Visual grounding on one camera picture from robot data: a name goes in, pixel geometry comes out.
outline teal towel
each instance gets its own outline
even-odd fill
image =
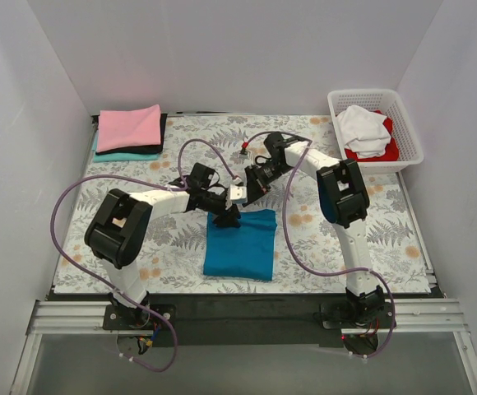
[[[123,152],[116,152],[113,154],[104,154],[104,155],[96,155],[96,146],[98,145],[98,133],[96,133],[94,137],[94,142],[92,143],[92,151],[94,152],[94,156],[92,157],[92,161],[94,163],[100,162],[116,162],[116,161],[123,161],[123,160],[157,160],[160,158],[158,154],[149,154],[149,155],[142,155],[142,154],[127,154]]]
[[[207,216],[206,276],[271,281],[277,222],[273,210],[240,213],[240,228],[217,228]]]

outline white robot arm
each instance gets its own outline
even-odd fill
[[[271,158],[245,168],[246,187],[237,184],[225,188],[221,194],[213,193],[209,187],[215,171],[197,163],[186,178],[184,192],[110,191],[86,232],[85,242],[95,256],[102,259],[111,282],[138,302],[147,297],[134,261],[140,252],[146,228],[155,218],[198,208],[212,212],[217,226],[240,226],[237,204],[247,206],[267,194],[271,182],[298,164],[308,144],[298,137],[284,139],[280,132],[272,132],[264,145]],[[357,163],[338,160],[311,149],[299,170],[317,181],[321,210],[337,233],[346,268],[372,269],[365,229],[369,200]],[[183,185],[179,179],[171,184]],[[356,306],[356,319],[360,319],[357,322],[368,321],[368,317],[385,304],[382,288],[369,272],[349,273],[346,291],[348,299]],[[124,298],[114,298],[125,308],[133,309]]]

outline black folded cloth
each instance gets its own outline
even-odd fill
[[[160,116],[160,144],[155,144],[152,146],[125,146],[123,148],[115,148],[113,150],[96,152],[96,155],[107,155],[115,153],[123,154],[140,154],[140,155],[150,155],[150,154],[160,154],[164,150],[164,138],[165,138],[165,122],[167,121],[167,114],[162,114]]]

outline floral mat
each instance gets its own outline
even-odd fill
[[[90,163],[86,175],[120,174],[148,182],[166,184],[178,177],[178,150],[188,139],[204,138],[218,147],[231,168],[243,174],[250,159],[239,155],[241,143],[257,132],[296,132],[313,139],[313,147],[330,156],[340,157],[330,118],[326,116],[185,116],[169,118],[165,131],[164,152],[159,160],[144,162]],[[250,145],[258,155],[266,154],[259,137]],[[208,147],[199,143],[184,152],[186,172],[200,161],[218,170],[223,184],[229,176]],[[270,208],[277,212],[273,281],[210,277],[202,274],[206,255],[206,213],[191,211],[162,217],[150,223],[146,240],[137,258],[140,277],[151,293],[314,293],[345,292],[343,276],[324,278],[301,269],[289,255],[282,231],[281,208],[288,175],[271,186],[262,199],[245,211]],[[419,238],[410,217],[405,195],[396,174],[365,176],[370,208],[367,238],[374,269],[389,282],[394,292],[429,292],[426,263],[420,252]],[[127,192],[145,187],[97,179],[81,188],[67,233],[65,250],[85,267],[106,277],[106,272],[84,244],[83,236],[105,194],[111,188]],[[345,268],[339,241],[324,219],[318,204],[317,185],[313,179],[297,173],[288,203],[289,234],[297,254],[310,267],[329,272]],[[61,259],[54,278],[54,292],[108,292],[103,284],[75,269]]]

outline white cloth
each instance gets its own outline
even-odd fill
[[[385,155],[390,133],[383,125],[386,115],[370,112],[358,105],[351,105],[337,115],[340,134],[345,148],[355,152],[358,158]]]

